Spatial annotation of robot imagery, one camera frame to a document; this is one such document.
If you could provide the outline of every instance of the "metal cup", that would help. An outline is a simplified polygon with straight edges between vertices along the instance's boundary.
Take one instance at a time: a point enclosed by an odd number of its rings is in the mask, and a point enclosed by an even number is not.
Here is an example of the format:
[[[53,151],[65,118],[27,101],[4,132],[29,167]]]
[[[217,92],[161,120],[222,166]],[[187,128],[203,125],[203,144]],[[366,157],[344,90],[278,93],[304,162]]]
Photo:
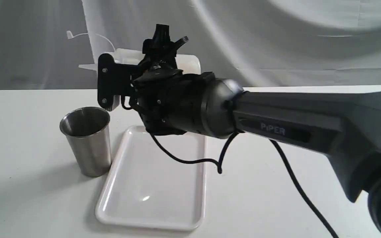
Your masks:
[[[82,174],[99,177],[111,166],[110,114],[99,107],[82,107],[63,117],[60,130],[67,137]]]

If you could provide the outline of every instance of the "table surface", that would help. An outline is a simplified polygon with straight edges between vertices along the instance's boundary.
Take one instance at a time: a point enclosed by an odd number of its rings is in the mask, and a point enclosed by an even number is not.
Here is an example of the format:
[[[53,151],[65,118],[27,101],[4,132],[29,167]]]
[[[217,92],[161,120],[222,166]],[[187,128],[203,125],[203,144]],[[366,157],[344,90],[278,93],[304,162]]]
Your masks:
[[[0,237],[330,237],[301,199],[272,144],[239,135],[224,158],[222,175],[207,164],[206,214],[193,232],[108,226],[94,208],[105,176],[80,174],[59,121],[78,107],[97,106],[96,90],[0,91]],[[111,113],[115,152],[122,132],[141,124],[137,113]],[[224,140],[207,138],[218,158]],[[379,238],[362,193],[355,204],[343,193],[325,156],[283,145],[296,177],[340,237]]]

